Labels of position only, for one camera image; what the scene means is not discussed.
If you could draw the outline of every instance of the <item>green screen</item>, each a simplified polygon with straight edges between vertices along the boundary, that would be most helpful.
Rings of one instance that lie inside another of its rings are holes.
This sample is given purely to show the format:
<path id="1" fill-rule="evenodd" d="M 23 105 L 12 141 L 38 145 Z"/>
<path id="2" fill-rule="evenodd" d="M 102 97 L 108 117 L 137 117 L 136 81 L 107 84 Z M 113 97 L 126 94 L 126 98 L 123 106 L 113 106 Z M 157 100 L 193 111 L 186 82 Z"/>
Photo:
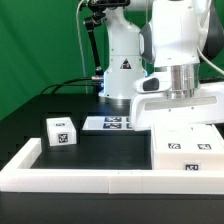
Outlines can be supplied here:
<path id="1" fill-rule="evenodd" d="M 224 2 L 217 0 L 224 24 Z M 0 120 L 39 94 L 45 87 L 83 77 L 76 10 L 78 0 L 0 0 Z M 94 75 L 94 62 L 87 32 L 82 25 L 91 15 L 80 12 L 80 26 L 86 62 L 86 75 Z M 128 12 L 126 18 L 142 27 L 144 12 Z M 103 68 L 108 66 L 105 25 L 95 30 Z M 224 69 L 224 51 L 214 63 Z M 217 76 L 201 65 L 202 77 Z M 85 92 L 84 87 L 66 87 L 60 93 Z"/>

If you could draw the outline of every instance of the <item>white border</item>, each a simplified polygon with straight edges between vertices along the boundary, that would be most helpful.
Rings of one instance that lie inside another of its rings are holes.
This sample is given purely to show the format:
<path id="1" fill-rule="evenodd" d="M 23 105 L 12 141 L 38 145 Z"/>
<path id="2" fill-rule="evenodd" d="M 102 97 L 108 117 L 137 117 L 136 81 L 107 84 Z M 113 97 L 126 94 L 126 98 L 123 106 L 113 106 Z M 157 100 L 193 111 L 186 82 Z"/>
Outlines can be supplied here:
<path id="1" fill-rule="evenodd" d="M 224 194 L 224 171 L 30 169 L 41 154 L 31 138 L 0 172 L 2 192 Z"/>

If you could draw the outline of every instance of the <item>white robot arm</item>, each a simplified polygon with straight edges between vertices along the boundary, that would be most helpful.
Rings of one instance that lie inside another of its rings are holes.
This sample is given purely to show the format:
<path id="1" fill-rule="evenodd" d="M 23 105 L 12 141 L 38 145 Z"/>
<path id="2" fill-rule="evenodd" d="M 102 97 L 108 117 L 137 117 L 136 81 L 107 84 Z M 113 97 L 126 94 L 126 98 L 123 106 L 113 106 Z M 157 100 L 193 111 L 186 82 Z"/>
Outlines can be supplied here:
<path id="1" fill-rule="evenodd" d="M 208 42 L 213 47 L 207 49 Z M 224 45 L 214 1 L 155 0 L 140 43 L 142 57 L 155 71 L 135 82 L 138 94 L 130 109 L 135 130 L 150 129 L 154 123 L 224 122 L 224 84 L 200 85 L 198 76 L 198 52 L 213 58 Z"/>

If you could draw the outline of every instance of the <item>black table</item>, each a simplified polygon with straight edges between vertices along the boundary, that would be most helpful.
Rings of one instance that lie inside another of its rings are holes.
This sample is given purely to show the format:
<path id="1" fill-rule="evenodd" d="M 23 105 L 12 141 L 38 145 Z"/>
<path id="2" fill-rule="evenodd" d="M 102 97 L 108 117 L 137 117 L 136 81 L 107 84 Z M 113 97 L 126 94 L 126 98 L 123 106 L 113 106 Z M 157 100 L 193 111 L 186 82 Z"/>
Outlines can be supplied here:
<path id="1" fill-rule="evenodd" d="M 151 169 L 150 132 L 82 130 L 87 116 L 128 114 L 129 106 L 101 104 L 94 95 L 36 96 L 0 122 L 0 168 L 41 137 L 43 153 L 33 168 Z M 77 129 L 78 144 L 66 153 L 49 150 L 46 118 L 53 117 L 71 117 Z M 220 195 L 0 193 L 1 224 L 223 222 Z"/>

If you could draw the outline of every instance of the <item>white cube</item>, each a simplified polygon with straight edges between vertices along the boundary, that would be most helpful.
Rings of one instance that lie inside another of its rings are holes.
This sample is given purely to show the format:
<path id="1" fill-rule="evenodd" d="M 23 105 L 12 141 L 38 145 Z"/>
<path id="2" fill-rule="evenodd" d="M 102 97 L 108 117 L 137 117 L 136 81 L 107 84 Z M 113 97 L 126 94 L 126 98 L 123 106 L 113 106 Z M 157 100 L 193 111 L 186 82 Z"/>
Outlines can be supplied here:
<path id="1" fill-rule="evenodd" d="M 214 125 L 154 125 L 152 169 L 224 170 L 224 142 Z"/>
<path id="2" fill-rule="evenodd" d="M 76 129 L 69 117 L 48 118 L 47 134 L 50 146 L 76 144 Z"/>

